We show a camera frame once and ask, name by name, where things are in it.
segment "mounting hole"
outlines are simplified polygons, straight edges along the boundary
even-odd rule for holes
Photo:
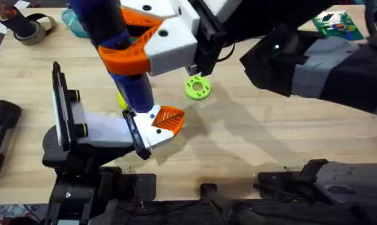
[[[145,11],[150,11],[152,9],[152,7],[150,5],[144,5],[143,6],[143,10]]]
[[[160,30],[158,32],[159,36],[161,37],[166,37],[167,35],[169,35],[168,31],[167,30]]]
[[[194,89],[195,91],[202,91],[202,88],[203,88],[203,85],[202,85],[200,82],[195,82],[195,83],[193,84],[193,89]]]

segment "black bracket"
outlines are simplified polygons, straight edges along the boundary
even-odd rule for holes
[[[143,160],[149,159],[149,157],[151,157],[151,151],[145,148],[143,139],[139,134],[138,127],[133,119],[133,117],[135,117],[135,113],[125,110],[123,111],[123,117],[127,122],[128,129],[130,130],[130,134],[133,139],[133,147],[136,150],[137,155]]]
[[[195,36],[198,41],[194,63],[201,76],[210,75],[216,65],[220,52],[226,43],[227,34],[218,18],[213,15],[203,0],[189,1],[201,18]]]
[[[153,201],[155,194],[154,174],[123,174],[119,167],[100,167],[83,176],[57,172],[45,224],[57,225],[62,219],[89,224],[113,199]]]
[[[314,204],[332,204],[316,185],[317,173],[325,159],[310,160],[300,172],[261,172],[254,188],[260,190],[262,198],[274,198],[284,203],[292,201]]]

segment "blue object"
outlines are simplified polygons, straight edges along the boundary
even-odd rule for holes
[[[88,38],[88,33],[83,29],[72,9],[62,12],[62,20],[70,28],[71,32],[79,38]]]
[[[146,74],[118,76],[110,73],[120,94],[137,113],[147,113],[154,106],[152,87]]]
[[[119,0],[70,0],[70,5],[96,48],[126,49],[131,45]],[[153,108],[152,87],[146,73],[123,76],[110,72],[110,75],[129,107],[137,113],[147,113]]]
[[[349,40],[349,41],[352,41],[354,38],[353,38],[353,35],[352,35],[352,33],[350,32],[350,31],[346,31],[345,32],[345,37],[346,37],[346,39],[347,40]]]

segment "tape roll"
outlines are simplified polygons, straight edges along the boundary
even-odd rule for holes
[[[34,13],[26,17],[30,20],[30,23],[36,28],[36,32],[28,37],[19,37],[15,32],[13,33],[14,38],[20,41],[25,46],[32,46],[42,42],[46,36],[48,36],[57,26],[56,21],[51,17],[42,13]],[[45,29],[37,20],[41,18],[48,18],[51,23],[51,27],[47,30]]]

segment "black cable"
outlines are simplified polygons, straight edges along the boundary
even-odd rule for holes
[[[364,9],[364,19],[366,20],[366,28],[369,35],[377,34],[376,23],[374,22],[374,0],[366,0]]]
[[[336,223],[330,223],[330,222],[315,221],[315,220],[312,220],[312,219],[303,219],[303,218],[292,217],[292,216],[281,215],[281,214],[258,212],[255,209],[252,209],[252,212],[254,212],[254,213],[256,213],[260,216],[268,216],[268,217],[271,217],[271,218],[289,219],[289,220],[301,221],[301,222],[305,222],[305,223],[315,223],[315,224],[324,224],[324,225],[342,225],[342,224],[336,224]]]
[[[133,217],[135,210],[138,208],[138,205],[134,207],[134,209],[131,211],[130,215],[128,216],[128,219],[124,225],[128,225],[130,223],[131,218]]]
[[[230,53],[227,56],[222,57],[221,59],[218,59],[217,62],[220,63],[220,62],[223,62],[224,60],[230,58],[233,55],[235,49],[236,49],[236,43],[233,44],[233,48],[231,49]]]
[[[190,203],[187,203],[185,205],[182,205],[182,206],[179,206],[179,207],[176,207],[172,210],[169,210],[169,211],[166,211],[166,214],[170,214],[170,213],[173,213],[173,212],[176,212],[176,211],[179,211],[180,209],[185,209],[185,208],[188,208],[188,207],[191,207],[191,206],[194,206],[198,203],[200,203],[201,200],[198,200],[198,201],[195,201],[195,202],[190,202]],[[154,215],[158,215],[160,214],[160,212],[149,212],[149,213],[140,213],[140,212],[135,212],[135,210],[132,210],[132,211],[128,211],[127,209],[124,209],[122,207],[120,207],[121,210],[123,210],[124,212],[126,213],[133,213],[135,215],[138,215],[138,216],[154,216]]]
[[[27,209],[27,211],[29,211],[29,213],[31,213],[31,215],[33,215],[33,216],[37,219],[37,222],[38,222],[38,223],[41,222],[41,220],[39,219],[39,217],[38,217],[35,213],[33,213],[33,212],[28,208],[28,206],[27,206],[26,204],[23,204],[23,206]]]

